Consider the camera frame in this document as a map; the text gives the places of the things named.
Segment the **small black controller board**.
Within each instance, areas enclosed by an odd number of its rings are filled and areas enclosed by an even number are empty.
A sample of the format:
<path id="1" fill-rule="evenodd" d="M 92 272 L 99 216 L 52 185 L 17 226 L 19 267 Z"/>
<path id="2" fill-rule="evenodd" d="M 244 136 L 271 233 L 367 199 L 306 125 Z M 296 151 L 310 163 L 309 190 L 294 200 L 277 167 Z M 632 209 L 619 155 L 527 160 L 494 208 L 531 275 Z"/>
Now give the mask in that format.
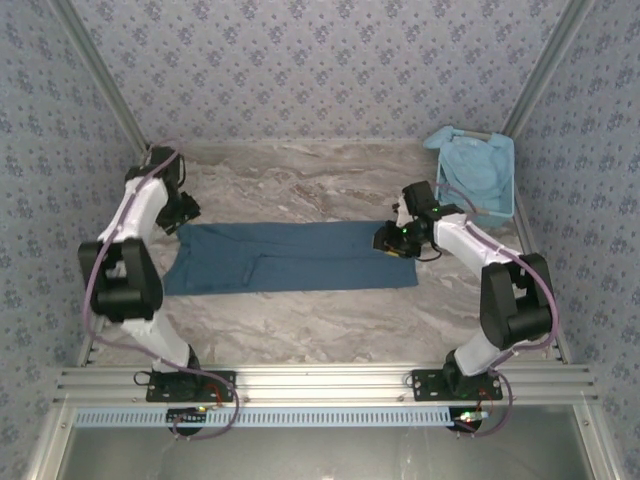
<path id="1" fill-rule="evenodd" d="M 483 421 L 489 418 L 487 411 L 476 408 L 452 407 L 449 413 L 453 422 L 452 429 L 467 432 L 478 430 Z"/>
<path id="2" fill-rule="evenodd" d="M 170 408 L 165 414 L 167 424 L 204 424 L 206 419 L 205 407 Z"/>

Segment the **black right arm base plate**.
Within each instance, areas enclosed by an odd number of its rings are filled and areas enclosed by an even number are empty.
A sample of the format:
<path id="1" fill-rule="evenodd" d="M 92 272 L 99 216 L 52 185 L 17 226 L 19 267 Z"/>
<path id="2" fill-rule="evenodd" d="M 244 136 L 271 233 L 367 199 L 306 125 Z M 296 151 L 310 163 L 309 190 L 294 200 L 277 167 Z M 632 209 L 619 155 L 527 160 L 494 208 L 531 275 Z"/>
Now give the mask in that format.
<path id="1" fill-rule="evenodd" d="M 410 386 L 417 402 L 502 400 L 501 383 L 487 373 L 467 377 L 443 369 L 412 370 Z"/>

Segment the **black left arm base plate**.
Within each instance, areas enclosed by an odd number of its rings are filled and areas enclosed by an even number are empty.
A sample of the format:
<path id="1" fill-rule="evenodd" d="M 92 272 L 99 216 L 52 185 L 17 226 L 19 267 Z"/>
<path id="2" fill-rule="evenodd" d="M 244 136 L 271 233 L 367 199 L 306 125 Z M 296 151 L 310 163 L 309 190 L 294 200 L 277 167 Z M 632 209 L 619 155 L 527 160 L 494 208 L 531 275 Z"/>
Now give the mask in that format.
<path id="1" fill-rule="evenodd" d="M 208 376 L 194 375 L 181 371 L 147 372 L 148 381 L 141 383 L 136 373 L 134 382 L 145 386 L 146 401 L 150 403 L 193 403 L 214 402 L 232 403 L 233 393 L 226 383 L 236 386 L 236 372 L 233 370 L 214 370 L 210 374 L 217 375 L 223 382 Z"/>

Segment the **grey metal sheet panel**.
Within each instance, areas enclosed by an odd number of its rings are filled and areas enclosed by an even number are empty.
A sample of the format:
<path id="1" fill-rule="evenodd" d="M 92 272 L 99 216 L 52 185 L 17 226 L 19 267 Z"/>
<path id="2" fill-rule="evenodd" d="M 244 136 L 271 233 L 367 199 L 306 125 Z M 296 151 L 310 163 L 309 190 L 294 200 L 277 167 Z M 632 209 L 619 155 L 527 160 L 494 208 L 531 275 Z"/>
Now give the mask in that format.
<path id="1" fill-rule="evenodd" d="M 593 480 L 554 434 L 480 440 L 436 428 L 249 428 L 182 442 L 163 429 L 78 429 L 59 480 Z"/>

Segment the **dark blue t-shirt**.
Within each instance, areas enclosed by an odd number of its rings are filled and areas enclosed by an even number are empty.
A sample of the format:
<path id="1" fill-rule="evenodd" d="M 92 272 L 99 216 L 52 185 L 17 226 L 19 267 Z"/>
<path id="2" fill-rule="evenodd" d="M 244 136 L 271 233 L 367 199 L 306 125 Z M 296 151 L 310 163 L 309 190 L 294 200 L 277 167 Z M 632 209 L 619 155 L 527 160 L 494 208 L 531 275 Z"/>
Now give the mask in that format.
<path id="1" fill-rule="evenodd" d="M 381 221 L 184 225 L 163 283 L 169 296 L 399 289 L 415 262 L 372 246 Z"/>

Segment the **aluminium upright frame post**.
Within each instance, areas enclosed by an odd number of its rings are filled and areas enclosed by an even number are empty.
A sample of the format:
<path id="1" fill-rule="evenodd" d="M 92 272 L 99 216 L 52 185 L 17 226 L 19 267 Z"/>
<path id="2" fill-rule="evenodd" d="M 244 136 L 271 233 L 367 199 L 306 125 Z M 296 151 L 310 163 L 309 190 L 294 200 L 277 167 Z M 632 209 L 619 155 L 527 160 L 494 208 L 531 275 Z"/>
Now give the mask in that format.
<path id="1" fill-rule="evenodd" d="M 594 4 L 595 0 L 568 0 L 503 125 L 503 134 L 516 139 L 524 129 L 537 102 Z"/>
<path id="2" fill-rule="evenodd" d="M 72 1 L 47 0 L 47 2 L 88 69 L 124 135 L 136 150 L 144 151 L 146 139 Z"/>

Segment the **aluminium profile mounting rail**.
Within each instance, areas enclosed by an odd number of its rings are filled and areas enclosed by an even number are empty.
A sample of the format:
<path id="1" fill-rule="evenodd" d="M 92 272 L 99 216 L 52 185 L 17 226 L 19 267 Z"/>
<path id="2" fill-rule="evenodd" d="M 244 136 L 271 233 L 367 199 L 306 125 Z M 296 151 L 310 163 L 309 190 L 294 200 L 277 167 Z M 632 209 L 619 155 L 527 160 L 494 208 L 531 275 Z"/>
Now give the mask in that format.
<path id="1" fill-rule="evenodd" d="M 416 364 L 302 364 L 236 367 L 236 388 L 250 406 L 390 406 L 411 403 L 408 374 Z M 129 405 L 146 389 L 133 381 L 135 367 L 84 367 L 61 371 L 54 399 L 76 405 Z M 583 365 L 515 361 L 500 368 L 517 405 L 592 403 L 599 400 Z"/>

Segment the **aluminium frame leg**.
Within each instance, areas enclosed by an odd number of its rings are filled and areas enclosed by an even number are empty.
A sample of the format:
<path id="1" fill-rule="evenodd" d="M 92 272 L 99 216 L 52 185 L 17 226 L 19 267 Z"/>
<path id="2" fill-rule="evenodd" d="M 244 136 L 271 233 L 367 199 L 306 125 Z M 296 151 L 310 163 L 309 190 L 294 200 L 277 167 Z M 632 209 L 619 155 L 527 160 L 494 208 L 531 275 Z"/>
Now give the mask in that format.
<path id="1" fill-rule="evenodd" d="M 46 414 L 23 480 L 56 480 L 73 423 L 74 407 L 54 405 Z"/>
<path id="2" fill-rule="evenodd" d="M 587 459 L 595 480 L 620 480 L 620 471 L 603 409 L 586 403 L 573 406 Z"/>

